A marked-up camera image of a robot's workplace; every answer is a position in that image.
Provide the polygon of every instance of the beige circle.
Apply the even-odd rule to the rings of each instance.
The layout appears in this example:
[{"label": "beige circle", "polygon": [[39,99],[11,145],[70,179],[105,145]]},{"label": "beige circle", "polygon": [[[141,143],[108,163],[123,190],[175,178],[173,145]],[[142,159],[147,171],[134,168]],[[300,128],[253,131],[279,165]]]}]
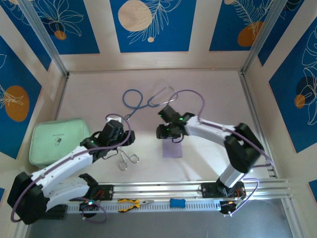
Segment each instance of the beige circle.
[{"label": "beige circle", "polygon": [[18,5],[18,0],[8,0],[9,2]]},{"label": "beige circle", "polygon": [[152,22],[152,14],[148,6],[140,0],[129,0],[119,9],[120,24],[127,31],[142,31]]},{"label": "beige circle", "polygon": [[148,42],[150,42],[150,43],[154,42],[154,38],[153,37],[149,37],[148,38]]},{"label": "beige circle", "polygon": [[236,0],[224,0],[224,3],[227,5],[233,4]]}]

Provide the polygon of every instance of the orange circle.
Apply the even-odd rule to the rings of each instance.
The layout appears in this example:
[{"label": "orange circle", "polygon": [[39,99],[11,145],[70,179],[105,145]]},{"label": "orange circle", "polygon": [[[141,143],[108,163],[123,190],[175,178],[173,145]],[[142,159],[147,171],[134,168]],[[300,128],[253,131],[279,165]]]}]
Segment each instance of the orange circle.
[{"label": "orange circle", "polygon": [[305,97],[302,94],[299,94],[295,98],[295,106],[297,108],[303,108],[305,106]]},{"label": "orange circle", "polygon": [[262,25],[263,25],[262,21],[257,21],[253,23],[252,25],[249,25],[243,28],[243,30],[240,31],[238,36],[238,44],[242,47],[252,46]]},{"label": "orange circle", "polygon": [[55,35],[56,38],[58,38],[61,41],[65,40],[66,37],[67,37],[65,32],[63,32],[63,31],[55,31],[54,35]]},{"label": "orange circle", "polygon": [[21,86],[11,86],[6,90],[6,93],[8,95],[5,94],[4,98],[9,100],[4,105],[6,113],[14,121],[24,121],[28,116],[30,107],[30,101],[27,92]]}]

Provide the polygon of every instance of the pliers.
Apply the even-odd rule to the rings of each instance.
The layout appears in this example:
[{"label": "pliers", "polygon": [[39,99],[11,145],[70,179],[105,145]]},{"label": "pliers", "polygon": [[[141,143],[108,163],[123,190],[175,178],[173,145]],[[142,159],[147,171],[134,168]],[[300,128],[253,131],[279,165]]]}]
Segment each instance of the pliers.
[{"label": "pliers", "polygon": [[141,205],[145,205],[145,204],[148,204],[148,203],[151,203],[151,202],[154,202],[154,200],[139,200],[139,199],[136,199],[136,200],[132,200],[132,199],[119,199],[118,202],[132,202],[134,203],[131,207],[127,208],[127,209],[119,209],[118,212],[128,212],[134,208],[140,208]]}]

